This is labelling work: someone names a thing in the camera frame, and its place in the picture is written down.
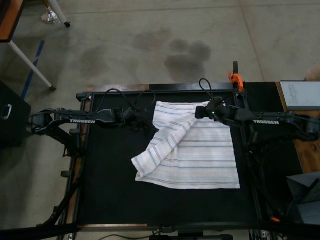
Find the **blue tape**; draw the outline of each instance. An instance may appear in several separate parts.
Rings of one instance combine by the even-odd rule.
[[[35,55],[37,58],[40,57],[42,49],[44,49],[44,45],[45,45],[45,40],[42,40],[40,42],[40,46],[38,48],[38,51],[36,52],[36,55]]]
[[[38,51],[36,52],[36,55],[35,57],[37,58],[37,60],[34,61],[33,65],[34,66],[37,66],[38,65],[38,61],[39,61],[39,57],[42,53],[42,50],[44,49],[44,46],[45,46],[45,40],[42,40],[40,42],[40,45],[39,45],[39,48],[38,48]],[[22,94],[21,94],[21,98],[24,100],[27,96],[27,92],[28,92],[28,89],[30,87],[30,84],[31,84],[31,81],[32,81],[32,78],[34,76],[34,71],[30,70],[29,72],[29,75],[26,79],[26,82],[25,82],[25,85],[24,85],[24,88],[23,88],[23,91],[22,91]]]
[[[34,63],[33,63],[33,65],[37,66],[37,65],[38,65],[38,61],[39,61],[39,59],[35,60]],[[33,76],[34,76],[34,73],[35,73],[35,72],[31,70],[31,71],[29,72],[29,75],[28,75],[27,79],[26,79],[26,82],[25,82],[25,85],[24,85],[24,88],[23,88],[23,91],[22,91],[22,94],[21,94],[21,98],[22,98],[23,100],[26,99],[26,95],[27,95],[27,92],[28,92],[28,89],[29,89],[31,80],[32,80],[32,78],[33,78]]]

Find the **concrete floor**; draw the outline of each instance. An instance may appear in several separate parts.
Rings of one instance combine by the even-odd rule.
[[[320,0],[58,0],[71,28],[40,21],[44,6],[27,3],[13,41],[55,92],[34,76],[32,111],[79,109],[89,85],[228,82],[233,61],[246,82],[302,80],[320,62]],[[1,80],[21,94],[30,69],[0,45]],[[65,194],[64,147],[32,136],[0,153],[0,228],[44,222]],[[235,231],[235,239],[248,239]],[[144,236],[134,233],[127,236]],[[78,239],[98,239],[81,233]]]

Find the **wooden table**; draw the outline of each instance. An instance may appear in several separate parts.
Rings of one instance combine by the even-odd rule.
[[[69,28],[70,22],[67,21],[63,15],[56,0],[50,0],[50,4],[54,7],[57,15],[64,25]],[[43,76],[43,74],[36,68],[36,66],[27,58],[27,56],[17,47],[12,41],[13,35],[19,23],[22,11],[24,9],[24,0],[11,0],[10,6],[3,18],[0,25],[0,43],[8,43],[12,50],[19,55],[20,58],[39,76],[39,78],[49,87],[51,91],[55,91],[56,88]]]
[[[276,83],[278,88],[279,96],[281,98],[282,106],[285,112],[288,111],[287,104],[285,101],[284,93],[281,88],[280,82]],[[301,115],[310,115],[314,118],[320,118],[319,110],[309,110],[309,111],[294,111]],[[314,142],[304,142],[301,140],[294,141],[296,153],[298,154],[303,172],[305,174],[314,173],[320,171],[320,139]]]

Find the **floor stain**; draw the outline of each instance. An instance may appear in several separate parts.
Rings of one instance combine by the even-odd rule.
[[[144,32],[134,37],[132,46],[145,52],[157,51],[162,48],[171,36],[171,30],[168,28],[159,31]]]
[[[164,65],[170,78],[176,82],[195,82],[206,74],[203,63],[187,54],[169,56]]]
[[[211,48],[202,41],[196,41],[190,45],[189,55],[200,62],[209,61],[211,58]]]
[[[169,48],[172,52],[183,53],[189,49],[189,43],[186,40],[178,38],[169,44]]]
[[[106,48],[96,46],[84,51],[79,59],[76,59],[74,64],[78,67],[81,74],[85,77],[97,77],[109,70],[109,67],[104,59]]]
[[[195,83],[206,75],[204,62],[211,58],[211,48],[202,41],[188,44],[187,41],[175,39],[169,44],[173,52],[180,54],[170,55],[164,61],[169,76],[179,83]]]

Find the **black box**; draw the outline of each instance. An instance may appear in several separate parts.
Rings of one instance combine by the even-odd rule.
[[[21,145],[31,106],[0,81],[0,149]]]

